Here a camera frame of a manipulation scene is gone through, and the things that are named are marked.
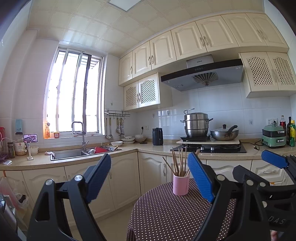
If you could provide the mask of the right hand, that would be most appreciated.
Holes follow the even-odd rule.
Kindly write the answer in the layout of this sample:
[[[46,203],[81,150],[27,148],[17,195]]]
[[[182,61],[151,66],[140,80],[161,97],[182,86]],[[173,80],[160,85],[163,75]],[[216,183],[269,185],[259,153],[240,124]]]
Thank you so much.
[[[278,232],[275,230],[271,231],[271,241],[277,241],[278,240]]]

